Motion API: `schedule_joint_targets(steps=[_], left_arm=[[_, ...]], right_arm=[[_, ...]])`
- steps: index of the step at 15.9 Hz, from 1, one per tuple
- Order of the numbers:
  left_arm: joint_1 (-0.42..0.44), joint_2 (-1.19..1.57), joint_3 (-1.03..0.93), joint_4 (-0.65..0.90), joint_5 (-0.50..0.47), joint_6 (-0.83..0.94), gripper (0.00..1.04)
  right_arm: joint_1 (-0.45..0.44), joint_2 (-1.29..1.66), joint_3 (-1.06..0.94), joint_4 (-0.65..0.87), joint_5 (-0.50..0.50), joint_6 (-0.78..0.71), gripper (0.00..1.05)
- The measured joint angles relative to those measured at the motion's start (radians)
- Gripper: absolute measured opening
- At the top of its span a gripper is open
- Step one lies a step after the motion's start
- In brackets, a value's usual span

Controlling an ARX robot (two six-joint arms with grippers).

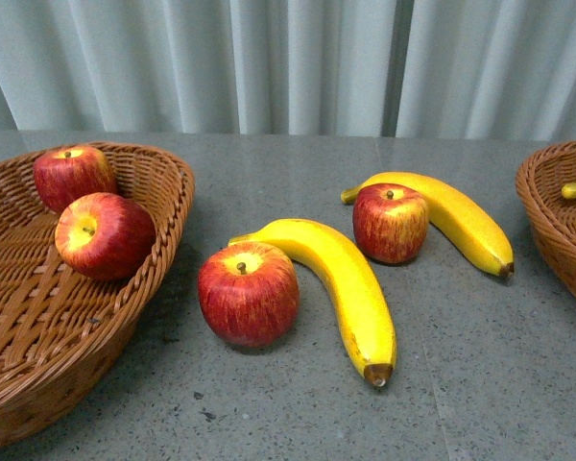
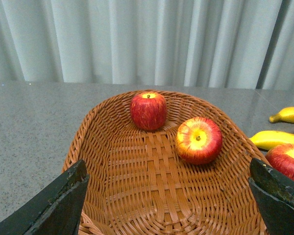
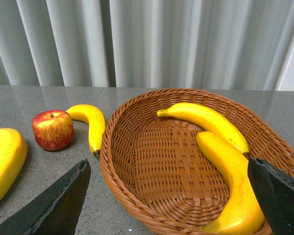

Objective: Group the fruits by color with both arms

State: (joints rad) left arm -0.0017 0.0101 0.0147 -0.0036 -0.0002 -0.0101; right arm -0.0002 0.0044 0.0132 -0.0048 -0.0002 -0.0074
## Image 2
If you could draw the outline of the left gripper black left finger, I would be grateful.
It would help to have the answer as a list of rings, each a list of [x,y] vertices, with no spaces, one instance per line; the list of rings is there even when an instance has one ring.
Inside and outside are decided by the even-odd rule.
[[[76,235],[90,176],[74,163],[17,211],[0,222],[0,235]]]

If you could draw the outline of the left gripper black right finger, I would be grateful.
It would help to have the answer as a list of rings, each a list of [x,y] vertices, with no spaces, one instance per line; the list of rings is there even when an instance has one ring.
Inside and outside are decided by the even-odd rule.
[[[253,158],[248,183],[271,235],[294,235],[294,181]]]

